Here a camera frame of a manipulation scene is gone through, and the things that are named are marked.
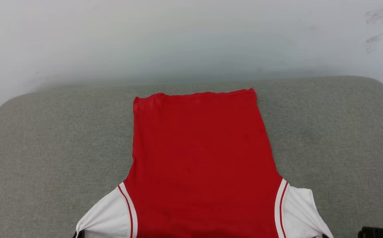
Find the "gray fabric surface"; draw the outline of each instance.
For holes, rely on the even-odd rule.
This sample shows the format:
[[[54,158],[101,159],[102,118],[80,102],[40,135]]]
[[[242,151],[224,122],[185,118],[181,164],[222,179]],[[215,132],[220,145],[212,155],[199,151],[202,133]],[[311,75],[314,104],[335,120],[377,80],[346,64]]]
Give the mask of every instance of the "gray fabric surface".
[[[279,173],[310,188],[335,237],[383,227],[383,84],[325,77],[59,89],[0,108],[0,237],[71,237],[127,176],[132,102],[153,93],[253,87]]]

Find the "white wall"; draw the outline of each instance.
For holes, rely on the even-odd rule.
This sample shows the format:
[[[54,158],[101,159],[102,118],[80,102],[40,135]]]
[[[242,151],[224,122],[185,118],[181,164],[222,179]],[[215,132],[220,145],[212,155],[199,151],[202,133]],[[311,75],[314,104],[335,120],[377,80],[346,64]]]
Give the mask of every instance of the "white wall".
[[[77,83],[360,75],[383,0],[0,0],[0,105]]]

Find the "red fabric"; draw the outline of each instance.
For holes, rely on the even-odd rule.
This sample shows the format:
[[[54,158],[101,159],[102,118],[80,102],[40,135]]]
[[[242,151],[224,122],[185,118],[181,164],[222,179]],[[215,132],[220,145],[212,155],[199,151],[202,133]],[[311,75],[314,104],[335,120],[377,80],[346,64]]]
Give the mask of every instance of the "red fabric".
[[[137,238],[276,238],[281,180],[253,89],[134,100]]]

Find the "white stripe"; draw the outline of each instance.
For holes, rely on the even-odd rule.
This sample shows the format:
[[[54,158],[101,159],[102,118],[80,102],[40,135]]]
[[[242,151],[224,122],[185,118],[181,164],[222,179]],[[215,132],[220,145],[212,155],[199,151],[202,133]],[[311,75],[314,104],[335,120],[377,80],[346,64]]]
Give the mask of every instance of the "white stripe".
[[[285,191],[284,191],[284,197],[282,197],[282,203],[281,203],[281,214],[282,214],[282,228],[284,228],[284,234],[285,236],[288,236],[287,235],[287,232],[285,231],[285,226],[284,226],[284,216],[285,216],[285,213],[284,213],[284,204],[285,204],[285,196],[287,196],[287,192],[288,192],[288,188],[290,188],[290,184],[288,183],[287,184],[287,187],[285,187]]]
[[[131,211],[131,218],[132,218],[132,223],[133,223],[133,237],[137,237],[137,214],[136,214],[136,209],[134,209],[133,201],[130,198],[130,195],[127,192],[127,189],[125,188],[124,182],[120,184],[120,188],[122,193],[124,193],[125,197],[127,197],[128,204],[130,205],[130,211]]]
[[[285,179],[282,179],[281,184],[279,185],[278,191],[276,193],[276,199],[275,199],[275,226],[276,226],[276,231],[278,233],[278,238],[285,238],[281,228],[280,212],[282,213],[282,207],[280,208],[280,204],[281,204],[282,192],[284,191],[286,184],[287,184],[287,181],[285,181]]]

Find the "basketball jersey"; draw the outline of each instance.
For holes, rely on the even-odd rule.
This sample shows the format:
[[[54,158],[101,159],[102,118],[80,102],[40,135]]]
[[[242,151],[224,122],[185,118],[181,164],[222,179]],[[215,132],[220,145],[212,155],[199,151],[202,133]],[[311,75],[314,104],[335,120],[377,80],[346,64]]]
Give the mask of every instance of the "basketball jersey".
[[[127,178],[77,224],[87,238],[314,237],[312,192],[276,171],[256,93],[163,93],[133,103]]]

